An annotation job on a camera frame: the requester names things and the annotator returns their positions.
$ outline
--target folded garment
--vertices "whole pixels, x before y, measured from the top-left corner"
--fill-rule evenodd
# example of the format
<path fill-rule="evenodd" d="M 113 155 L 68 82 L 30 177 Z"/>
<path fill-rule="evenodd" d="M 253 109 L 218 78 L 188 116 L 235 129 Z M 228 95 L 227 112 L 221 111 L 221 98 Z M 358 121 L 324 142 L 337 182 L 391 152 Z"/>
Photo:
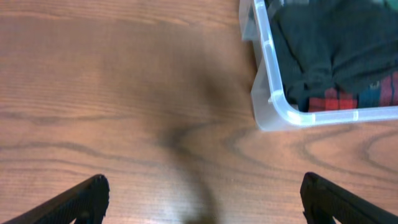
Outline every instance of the folded garment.
<path fill-rule="evenodd" d="M 286 5 L 271 31 L 289 103 L 329 88 L 358 94 L 398 69 L 398 13 L 371 1 Z"/>
<path fill-rule="evenodd" d="M 308 112 L 348 110 L 398 105 L 398 72 L 372 83 L 358 95 L 330 88 L 322 98 L 309 99 Z"/>

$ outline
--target wooden table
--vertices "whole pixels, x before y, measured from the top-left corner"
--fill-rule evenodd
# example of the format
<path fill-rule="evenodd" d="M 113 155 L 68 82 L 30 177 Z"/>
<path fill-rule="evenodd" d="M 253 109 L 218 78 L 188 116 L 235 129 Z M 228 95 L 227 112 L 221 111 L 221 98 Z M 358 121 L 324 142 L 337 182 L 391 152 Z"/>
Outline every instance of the wooden table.
<path fill-rule="evenodd" d="M 257 130 L 238 6 L 0 1 L 0 222 L 98 173 L 104 223 L 305 223 L 310 170 L 398 213 L 398 122 Z"/>

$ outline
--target table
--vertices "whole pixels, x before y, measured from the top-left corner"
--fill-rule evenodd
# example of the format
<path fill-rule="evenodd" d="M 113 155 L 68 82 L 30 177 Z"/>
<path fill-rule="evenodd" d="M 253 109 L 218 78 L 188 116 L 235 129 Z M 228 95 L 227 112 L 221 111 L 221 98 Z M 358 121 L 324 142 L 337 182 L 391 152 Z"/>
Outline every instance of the table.
<path fill-rule="evenodd" d="M 94 174 L 104 223 L 305 223 L 314 171 L 398 214 L 398 122 L 262 133 L 239 1 L 0 2 L 0 222 Z"/>

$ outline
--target white plastic container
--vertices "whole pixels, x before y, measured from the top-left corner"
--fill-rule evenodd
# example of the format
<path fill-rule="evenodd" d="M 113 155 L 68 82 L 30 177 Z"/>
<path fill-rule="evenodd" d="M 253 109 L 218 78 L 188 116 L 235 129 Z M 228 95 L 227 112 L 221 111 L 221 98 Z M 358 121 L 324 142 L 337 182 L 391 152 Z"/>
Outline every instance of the white plastic container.
<path fill-rule="evenodd" d="M 274 0 L 276 3 L 273 2 L 268 9 L 264 0 L 241 0 L 239 6 L 242 38 L 253 42 L 258 67 L 251 98 L 259 128 L 285 131 L 326 124 L 398 119 L 398 106 L 303 113 L 289 105 L 269 25 L 271 15 L 281 7 L 280 1 Z"/>

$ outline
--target red plaid fabric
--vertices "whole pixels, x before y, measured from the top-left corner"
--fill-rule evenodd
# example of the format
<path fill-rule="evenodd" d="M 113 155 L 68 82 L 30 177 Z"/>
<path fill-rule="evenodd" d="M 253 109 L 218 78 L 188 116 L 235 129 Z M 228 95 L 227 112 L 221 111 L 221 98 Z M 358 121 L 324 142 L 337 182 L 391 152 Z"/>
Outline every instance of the red plaid fabric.
<path fill-rule="evenodd" d="M 310 98 L 308 112 L 348 110 L 357 107 L 358 101 L 352 94 L 330 88 L 325 91 L 325 98 Z"/>

